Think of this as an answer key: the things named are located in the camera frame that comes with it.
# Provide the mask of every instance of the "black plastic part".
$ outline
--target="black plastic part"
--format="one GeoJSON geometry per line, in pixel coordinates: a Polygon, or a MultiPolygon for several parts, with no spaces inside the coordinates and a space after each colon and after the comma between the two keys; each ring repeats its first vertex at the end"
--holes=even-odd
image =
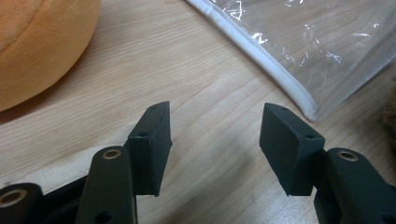
{"type": "Polygon", "coordinates": [[[137,223],[131,167],[125,147],[107,147],[93,156],[77,223],[137,223]]]}
{"type": "Polygon", "coordinates": [[[134,193],[159,196],[172,146],[169,102],[149,107],[124,146],[131,150],[134,193]]]}
{"type": "Polygon", "coordinates": [[[85,181],[86,176],[46,194],[44,196],[46,216],[43,223],[74,223],[85,181]]]}
{"type": "Polygon", "coordinates": [[[38,185],[31,183],[11,185],[0,190],[0,197],[2,197],[0,202],[1,224],[40,223],[42,221],[44,212],[42,207],[43,193],[38,185]],[[12,198],[21,198],[21,200],[7,205],[7,202],[11,202],[12,198]]]}
{"type": "Polygon", "coordinates": [[[288,195],[309,196],[312,162],[320,158],[325,139],[287,108],[265,104],[260,147],[288,195]]]}
{"type": "Polygon", "coordinates": [[[328,201],[319,191],[315,195],[314,206],[320,224],[340,223],[342,213],[338,203],[328,201]]]}
{"type": "Polygon", "coordinates": [[[333,148],[325,165],[342,223],[396,223],[396,194],[365,157],[333,148]]]}

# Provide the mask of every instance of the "angled black piece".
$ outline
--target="angled black piece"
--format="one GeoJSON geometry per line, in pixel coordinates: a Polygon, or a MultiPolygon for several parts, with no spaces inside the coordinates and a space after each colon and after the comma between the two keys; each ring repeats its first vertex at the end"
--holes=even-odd
{"type": "Polygon", "coordinates": [[[29,183],[1,189],[0,223],[137,223],[135,195],[159,195],[171,146],[169,102],[153,105],[123,147],[93,156],[87,176],[44,196],[29,183]]]}
{"type": "Polygon", "coordinates": [[[311,195],[309,172],[324,142],[319,133],[287,108],[265,104],[260,147],[288,195],[311,195]]]}
{"type": "Polygon", "coordinates": [[[396,192],[364,156],[325,139],[287,108],[265,104],[260,146],[289,195],[310,195],[320,223],[396,223],[396,192]]]}
{"type": "Polygon", "coordinates": [[[152,105],[125,143],[131,150],[136,195],[159,196],[163,172],[172,146],[169,102],[152,105]]]}

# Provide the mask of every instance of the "black bracket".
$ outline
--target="black bracket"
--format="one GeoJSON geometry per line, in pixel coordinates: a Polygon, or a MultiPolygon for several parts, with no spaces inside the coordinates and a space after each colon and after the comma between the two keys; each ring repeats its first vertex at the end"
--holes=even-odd
{"type": "Polygon", "coordinates": [[[396,223],[396,190],[360,153],[325,139],[287,108],[265,104],[260,147],[287,195],[315,186],[320,223],[396,223]]]}
{"type": "Polygon", "coordinates": [[[171,146],[169,102],[152,105],[87,176],[46,195],[31,183],[0,189],[0,223],[137,223],[135,196],[159,196],[171,146]]]}

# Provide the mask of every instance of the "brown fuzzy object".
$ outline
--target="brown fuzzy object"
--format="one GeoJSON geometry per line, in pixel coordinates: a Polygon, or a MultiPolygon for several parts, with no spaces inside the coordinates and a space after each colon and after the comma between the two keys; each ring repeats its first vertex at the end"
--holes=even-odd
{"type": "Polygon", "coordinates": [[[0,111],[54,84],[87,47],[100,0],[0,1],[0,111]]]}

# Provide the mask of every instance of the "screw hole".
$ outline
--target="screw hole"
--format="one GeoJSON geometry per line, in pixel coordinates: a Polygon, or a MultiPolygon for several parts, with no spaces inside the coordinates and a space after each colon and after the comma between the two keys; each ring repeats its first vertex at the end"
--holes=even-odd
{"type": "Polygon", "coordinates": [[[341,158],[343,158],[344,160],[347,160],[347,161],[358,161],[359,160],[359,158],[355,154],[353,154],[351,152],[338,151],[337,154],[338,154],[339,157],[341,157],[341,158]]]}
{"type": "Polygon", "coordinates": [[[313,135],[313,134],[306,134],[306,135],[304,135],[304,137],[305,138],[309,138],[309,139],[313,139],[313,138],[315,138],[315,136],[313,135]]]}
{"type": "Polygon", "coordinates": [[[105,160],[113,160],[116,159],[121,154],[121,151],[118,149],[110,149],[103,154],[103,159],[105,160]]]}
{"type": "Polygon", "coordinates": [[[95,217],[95,223],[107,223],[108,221],[111,220],[113,216],[111,216],[111,213],[108,211],[103,211],[96,215],[95,217]]]}
{"type": "Polygon", "coordinates": [[[9,191],[0,197],[0,208],[9,207],[15,203],[18,203],[22,201],[26,195],[26,189],[14,189],[9,191]]]}

